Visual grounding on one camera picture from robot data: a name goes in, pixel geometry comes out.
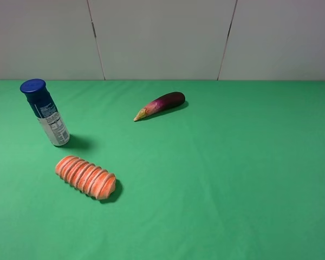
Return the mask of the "blue capped spray can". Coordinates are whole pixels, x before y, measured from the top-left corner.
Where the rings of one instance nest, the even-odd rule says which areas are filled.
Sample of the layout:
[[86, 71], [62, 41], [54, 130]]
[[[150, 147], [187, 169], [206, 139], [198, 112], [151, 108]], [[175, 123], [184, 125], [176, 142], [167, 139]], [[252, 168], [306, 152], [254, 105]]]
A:
[[31, 79], [20, 86], [20, 91], [27, 98], [40, 125], [54, 146], [63, 146], [70, 134], [62, 120], [61, 114], [42, 79]]

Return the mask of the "purple eggplant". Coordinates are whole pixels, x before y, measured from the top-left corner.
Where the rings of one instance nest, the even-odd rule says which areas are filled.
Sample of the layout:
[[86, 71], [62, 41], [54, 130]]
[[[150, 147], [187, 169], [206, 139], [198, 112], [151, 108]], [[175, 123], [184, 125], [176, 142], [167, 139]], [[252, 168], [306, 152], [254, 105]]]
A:
[[185, 102], [185, 95], [181, 92], [167, 93], [147, 104], [135, 116], [133, 121], [139, 121], [143, 118], [160, 113], [178, 106]]

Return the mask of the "orange sliced bread loaf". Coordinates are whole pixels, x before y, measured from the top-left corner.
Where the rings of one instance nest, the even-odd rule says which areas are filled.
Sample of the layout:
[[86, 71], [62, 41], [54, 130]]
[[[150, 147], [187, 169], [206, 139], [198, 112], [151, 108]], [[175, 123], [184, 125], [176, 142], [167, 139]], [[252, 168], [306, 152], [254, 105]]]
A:
[[115, 174], [73, 155], [61, 159], [55, 173], [71, 187], [96, 200], [108, 199], [116, 188]]

